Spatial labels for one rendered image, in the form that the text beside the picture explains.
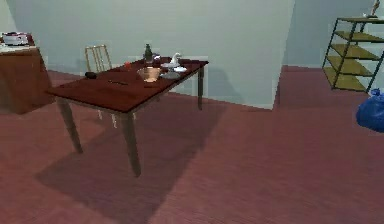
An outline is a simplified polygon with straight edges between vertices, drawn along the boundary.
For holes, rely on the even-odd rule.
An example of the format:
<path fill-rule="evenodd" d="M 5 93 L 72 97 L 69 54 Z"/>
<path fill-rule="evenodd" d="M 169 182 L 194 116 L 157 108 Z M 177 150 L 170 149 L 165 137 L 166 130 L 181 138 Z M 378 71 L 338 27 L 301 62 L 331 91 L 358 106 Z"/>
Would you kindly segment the dark red wooden dining table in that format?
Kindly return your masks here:
<path fill-rule="evenodd" d="M 95 79 L 82 78 L 47 90 L 56 98 L 72 144 L 78 153 L 83 149 L 73 119 L 70 103 L 94 108 L 120 118 L 127 153 L 136 177 L 141 175 L 133 114 L 146 104 L 169 92 L 194 74 L 198 74 L 198 108 L 202 109 L 204 67 L 208 61 L 181 59 L 186 68 L 178 78 L 160 77 L 156 82 L 147 83 L 138 71 L 145 68 L 144 60 L 132 62 L 130 68 L 116 67 L 97 74 Z"/>

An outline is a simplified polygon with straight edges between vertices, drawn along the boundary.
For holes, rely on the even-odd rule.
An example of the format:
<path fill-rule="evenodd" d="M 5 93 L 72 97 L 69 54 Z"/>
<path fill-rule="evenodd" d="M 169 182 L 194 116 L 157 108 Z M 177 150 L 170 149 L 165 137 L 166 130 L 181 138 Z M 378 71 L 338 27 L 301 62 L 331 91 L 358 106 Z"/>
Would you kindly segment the copper coloured bowl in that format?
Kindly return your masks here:
<path fill-rule="evenodd" d="M 137 73 L 145 82 L 151 83 L 155 82 L 159 78 L 161 69 L 155 67 L 145 67 L 139 69 Z"/>

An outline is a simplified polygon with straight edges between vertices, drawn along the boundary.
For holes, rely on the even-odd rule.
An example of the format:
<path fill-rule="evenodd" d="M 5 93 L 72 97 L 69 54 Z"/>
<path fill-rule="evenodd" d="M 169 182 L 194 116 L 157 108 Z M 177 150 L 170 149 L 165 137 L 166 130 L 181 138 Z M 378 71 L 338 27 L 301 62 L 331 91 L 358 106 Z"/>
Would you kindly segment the dark green bottle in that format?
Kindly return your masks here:
<path fill-rule="evenodd" d="M 151 64 L 153 61 L 153 53 L 149 44 L 146 44 L 145 47 L 144 60 L 147 64 Z"/>

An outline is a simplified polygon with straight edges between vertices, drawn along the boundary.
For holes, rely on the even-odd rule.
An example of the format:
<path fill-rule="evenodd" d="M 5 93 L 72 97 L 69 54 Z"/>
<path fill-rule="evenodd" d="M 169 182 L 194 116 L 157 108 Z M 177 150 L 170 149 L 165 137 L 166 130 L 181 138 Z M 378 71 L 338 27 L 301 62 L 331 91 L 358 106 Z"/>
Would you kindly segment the pale wooden slatted chair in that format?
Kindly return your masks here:
<path fill-rule="evenodd" d="M 105 45 L 88 46 L 84 50 L 86 65 L 88 72 L 95 72 L 97 74 L 96 81 L 96 95 L 101 99 L 103 104 L 108 105 L 108 109 L 112 112 L 112 123 L 117 127 L 117 100 L 120 96 L 126 93 L 129 84 L 123 80 L 123 75 L 119 71 L 112 68 L 110 56 Z M 108 83 L 108 80 L 126 82 L 129 85 L 118 85 Z"/>

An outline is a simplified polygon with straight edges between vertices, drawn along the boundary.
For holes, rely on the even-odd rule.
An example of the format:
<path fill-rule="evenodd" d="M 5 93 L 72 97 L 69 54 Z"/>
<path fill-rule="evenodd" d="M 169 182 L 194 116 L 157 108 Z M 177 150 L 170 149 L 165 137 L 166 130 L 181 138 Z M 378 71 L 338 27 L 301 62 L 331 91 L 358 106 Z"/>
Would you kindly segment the green metal shelf unit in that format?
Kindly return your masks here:
<path fill-rule="evenodd" d="M 339 17 L 323 59 L 322 70 L 332 89 L 368 93 L 384 62 L 360 43 L 384 44 L 384 38 L 364 32 L 367 24 L 384 25 L 384 18 Z"/>

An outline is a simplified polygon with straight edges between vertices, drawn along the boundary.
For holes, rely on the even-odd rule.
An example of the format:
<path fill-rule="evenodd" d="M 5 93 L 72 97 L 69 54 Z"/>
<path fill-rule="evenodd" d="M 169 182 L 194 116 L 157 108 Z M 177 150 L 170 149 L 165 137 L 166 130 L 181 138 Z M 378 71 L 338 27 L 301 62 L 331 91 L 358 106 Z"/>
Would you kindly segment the brown wooden cupboard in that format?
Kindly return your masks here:
<path fill-rule="evenodd" d="M 25 114 L 54 102 L 40 49 L 32 35 L 26 45 L 6 45 L 0 35 L 0 110 Z"/>

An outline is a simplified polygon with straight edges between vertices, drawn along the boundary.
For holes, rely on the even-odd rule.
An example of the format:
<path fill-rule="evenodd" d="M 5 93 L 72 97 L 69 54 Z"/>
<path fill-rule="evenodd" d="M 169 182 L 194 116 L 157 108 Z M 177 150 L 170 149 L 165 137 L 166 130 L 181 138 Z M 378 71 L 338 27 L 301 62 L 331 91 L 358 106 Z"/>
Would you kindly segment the blue rubbish bag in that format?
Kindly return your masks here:
<path fill-rule="evenodd" d="M 384 133 L 384 91 L 376 88 L 370 93 L 371 96 L 358 106 L 356 122 L 367 129 Z"/>

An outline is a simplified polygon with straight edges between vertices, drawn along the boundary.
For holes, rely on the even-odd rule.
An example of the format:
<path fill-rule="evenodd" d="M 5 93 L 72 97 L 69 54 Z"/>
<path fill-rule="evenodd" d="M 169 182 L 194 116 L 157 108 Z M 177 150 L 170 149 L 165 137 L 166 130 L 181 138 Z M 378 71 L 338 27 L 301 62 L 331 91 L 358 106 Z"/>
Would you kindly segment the small statue on white base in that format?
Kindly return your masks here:
<path fill-rule="evenodd" d="M 380 0 L 375 0 L 373 3 L 373 6 L 371 8 L 371 11 L 368 14 L 363 13 L 363 17 L 365 17 L 365 18 L 378 18 L 378 16 L 376 15 L 376 11 L 380 6 L 380 2 L 381 2 Z"/>

